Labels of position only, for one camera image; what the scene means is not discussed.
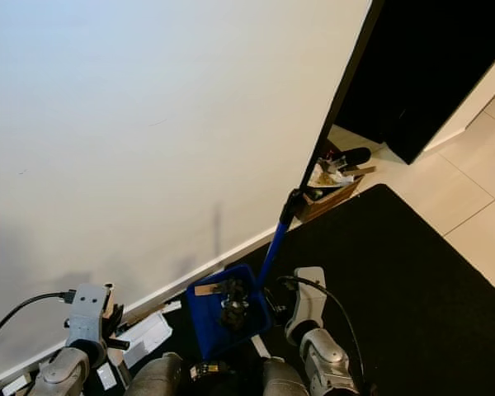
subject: wire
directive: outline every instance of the wire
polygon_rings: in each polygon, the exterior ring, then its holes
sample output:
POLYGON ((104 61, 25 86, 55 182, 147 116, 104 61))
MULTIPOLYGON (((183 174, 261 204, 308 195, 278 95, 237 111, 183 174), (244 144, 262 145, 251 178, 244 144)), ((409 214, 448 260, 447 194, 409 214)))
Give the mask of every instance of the wire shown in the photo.
POLYGON ((348 328, 350 329, 350 333, 352 335, 354 345, 356 346, 357 359, 359 360, 359 363, 360 363, 361 381, 365 381, 365 368, 363 366, 363 358, 361 357, 361 349, 360 349, 360 346, 357 342, 356 332, 354 331, 354 327, 352 326, 352 322, 350 321, 350 318, 348 317, 346 310, 343 308, 343 305, 336 298, 336 296, 334 294, 332 294, 332 292, 330 292, 329 290, 322 287, 320 284, 315 283, 314 281, 312 281, 310 279, 301 278, 299 276, 290 276, 290 275, 279 276, 277 278, 277 281, 278 282, 293 281, 295 283, 304 283, 305 285, 312 286, 313 288, 319 290, 320 292, 324 293, 325 295, 327 295, 328 297, 330 297, 331 299, 333 299, 335 301, 335 303, 337 304, 337 306, 339 307, 339 309, 343 313, 343 316, 345 317, 345 320, 346 320, 346 324, 348 324, 348 328))
POLYGON ((57 298, 60 298, 60 299, 64 299, 64 296, 65 295, 66 295, 66 292, 65 291, 60 291, 60 292, 57 292, 57 293, 46 293, 46 294, 43 294, 43 295, 36 295, 35 297, 31 297, 30 299, 27 299, 27 300, 21 302, 19 305, 17 305, 15 308, 13 308, 11 310, 11 312, 8 313, 4 317, 4 319, 2 319, 0 321, 0 329, 3 327, 4 324, 7 323, 7 321, 9 319, 11 319, 13 317, 14 314, 16 314, 18 311, 20 311, 26 305, 29 305, 31 303, 35 303, 36 301, 39 301, 41 299, 49 299, 49 298, 52 298, 52 297, 57 297, 57 298))

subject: black plastic part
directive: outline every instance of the black plastic part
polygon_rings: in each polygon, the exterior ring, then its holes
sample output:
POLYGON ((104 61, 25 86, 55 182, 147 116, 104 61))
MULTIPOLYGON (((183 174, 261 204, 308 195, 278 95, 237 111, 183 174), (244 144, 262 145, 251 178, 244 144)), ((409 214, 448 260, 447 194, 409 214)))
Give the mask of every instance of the black plastic part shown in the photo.
POLYGON ((340 153, 335 153, 332 155, 332 160, 345 157, 346 165, 348 167, 354 167, 356 165, 361 165, 370 160, 372 152, 367 147, 353 148, 347 151, 341 151, 340 153))
POLYGON ((270 308, 271 313, 273 314, 273 318, 275 319, 275 325, 285 325, 291 318, 290 310, 288 309, 288 307, 278 304, 275 296, 268 288, 264 289, 264 295, 266 296, 267 305, 270 308))
POLYGON ((122 341, 116 338, 108 338, 106 339, 106 346, 113 349, 121 349, 122 351, 126 351, 130 348, 129 341, 122 341))
POLYGON ((77 291, 74 289, 63 292, 63 301, 66 304, 71 304, 73 302, 73 298, 75 297, 75 293, 77 293, 77 291))
POLYGON ((303 193, 298 188, 295 188, 288 195, 288 200, 284 204, 284 207, 282 208, 282 212, 280 213, 279 222, 281 224, 290 226, 291 220, 294 219, 294 216, 297 213, 297 210, 302 204, 302 202, 303 202, 303 193))
POLYGON ((319 328, 319 325, 314 320, 305 320, 301 322, 293 329, 291 332, 291 338, 297 345, 300 345, 300 342, 303 340, 304 334, 309 332, 310 330, 314 330, 315 328, 319 328))
POLYGON ((114 304, 114 311, 109 318, 102 319, 102 337, 105 341, 116 331, 123 318, 124 305, 114 304))

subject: white baseboard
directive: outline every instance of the white baseboard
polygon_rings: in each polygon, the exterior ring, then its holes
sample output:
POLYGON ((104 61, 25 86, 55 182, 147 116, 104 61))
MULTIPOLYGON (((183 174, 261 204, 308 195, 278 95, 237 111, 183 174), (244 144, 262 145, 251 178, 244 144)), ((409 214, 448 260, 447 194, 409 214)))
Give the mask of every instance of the white baseboard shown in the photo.
POLYGON ((436 142, 434 141, 431 141, 424 149, 423 149, 423 152, 424 153, 427 153, 427 152, 433 152, 435 153, 437 150, 441 149, 442 147, 444 147, 445 143, 449 143, 450 140, 452 140, 453 138, 457 137, 459 134, 462 134, 465 132, 465 128, 460 128, 459 130, 456 130, 454 133, 452 134, 449 134, 448 136, 446 136, 445 138, 443 139, 440 139, 440 140, 437 140, 436 142))
MULTIPOLYGON (((250 252, 258 249, 260 246, 263 246, 264 244, 270 242, 273 238, 273 234, 275 233, 275 229, 275 227, 271 227, 270 229, 261 232, 255 237, 248 239, 246 242, 239 244, 238 246, 232 248, 219 257, 216 257, 206 264, 199 266, 194 271, 189 272, 187 275, 181 277, 180 279, 175 280, 169 285, 166 285, 161 289, 154 291, 152 294, 143 297, 139 301, 130 304, 125 309, 123 321, 132 317, 143 315, 144 313, 148 312, 154 307, 157 307, 171 297, 180 294, 192 282, 197 281, 198 279, 213 272, 222 271, 228 264, 237 261, 239 258, 244 257, 250 252)), ((63 346, 64 341, 1 373, 0 389, 14 381, 16 378, 25 374, 26 372, 38 369, 38 365, 41 361, 48 359, 55 353, 55 351, 62 348, 63 346)))

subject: trash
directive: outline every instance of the trash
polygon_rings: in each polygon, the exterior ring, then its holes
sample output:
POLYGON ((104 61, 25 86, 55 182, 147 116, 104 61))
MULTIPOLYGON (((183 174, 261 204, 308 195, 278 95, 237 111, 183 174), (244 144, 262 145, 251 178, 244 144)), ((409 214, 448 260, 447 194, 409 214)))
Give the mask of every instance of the trash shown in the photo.
POLYGON ((242 329, 248 314, 249 290, 242 279, 229 278, 219 284, 218 290, 224 299, 221 301, 220 324, 237 332, 242 329))
POLYGON ((112 372, 110 363, 108 362, 97 369, 97 376, 99 377, 104 390, 111 389, 117 385, 117 380, 112 372))
POLYGON ((331 173, 325 170, 322 163, 327 163, 324 159, 319 159, 313 168, 312 175, 310 176, 308 187, 314 188, 334 188, 334 187, 344 187, 352 184, 354 182, 354 176, 343 176, 338 170, 334 170, 331 173))
POLYGON ((170 303, 166 303, 160 310, 162 314, 168 314, 169 312, 176 311, 178 309, 182 309, 182 302, 177 299, 175 301, 171 301, 170 303))
POLYGON ((200 351, 205 360, 213 359, 271 327, 271 317, 266 306, 266 299, 262 291, 256 287, 256 279, 249 266, 234 266, 198 280, 187 288, 187 299, 191 307, 192 322, 195 326, 200 351), (231 279, 242 280, 248 303, 245 308, 246 314, 243 317, 243 325, 236 331, 222 324, 224 311, 222 301, 227 300, 226 296, 217 293, 195 294, 195 288, 200 285, 221 284, 223 281, 231 279))
POLYGON ((172 335, 172 328, 161 312, 155 312, 146 319, 118 336, 122 341, 129 341, 130 348, 123 353, 125 363, 132 367, 150 352, 162 345, 172 335))
POLYGON ((17 379, 15 379, 13 382, 11 382, 9 385, 5 386, 2 389, 2 394, 4 396, 10 396, 11 394, 15 394, 17 390, 24 388, 30 382, 31 382, 31 375, 29 373, 23 374, 17 379))

